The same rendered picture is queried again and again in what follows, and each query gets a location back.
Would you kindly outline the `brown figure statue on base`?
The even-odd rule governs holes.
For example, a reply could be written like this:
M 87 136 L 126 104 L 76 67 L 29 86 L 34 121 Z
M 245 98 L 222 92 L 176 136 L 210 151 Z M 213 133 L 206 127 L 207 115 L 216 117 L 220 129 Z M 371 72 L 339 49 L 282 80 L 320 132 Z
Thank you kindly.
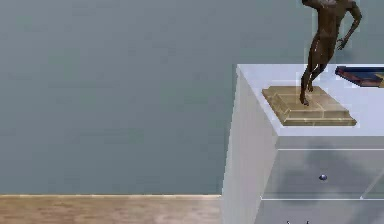
M 335 49 L 348 43 L 361 22 L 361 10 L 355 0 L 302 0 L 302 4 L 317 11 L 317 31 L 300 86 L 270 86 L 262 95 L 283 126 L 355 126 L 349 111 L 313 82 Z

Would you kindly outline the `white chest of drawers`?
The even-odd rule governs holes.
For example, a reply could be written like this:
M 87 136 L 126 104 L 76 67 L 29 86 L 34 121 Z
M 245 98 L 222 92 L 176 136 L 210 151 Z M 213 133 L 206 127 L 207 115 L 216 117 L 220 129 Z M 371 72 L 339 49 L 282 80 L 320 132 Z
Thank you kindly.
M 352 127 L 284 127 L 262 91 L 300 86 L 301 64 L 240 64 L 222 188 L 223 224 L 384 224 L 384 88 L 328 66 L 316 80 Z

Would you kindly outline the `dark blue book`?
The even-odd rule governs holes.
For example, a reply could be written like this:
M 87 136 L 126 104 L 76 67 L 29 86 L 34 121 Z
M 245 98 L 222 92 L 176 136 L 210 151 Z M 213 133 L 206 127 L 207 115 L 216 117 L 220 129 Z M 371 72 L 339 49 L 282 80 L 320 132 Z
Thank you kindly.
M 335 74 L 359 87 L 384 87 L 384 67 L 337 66 Z

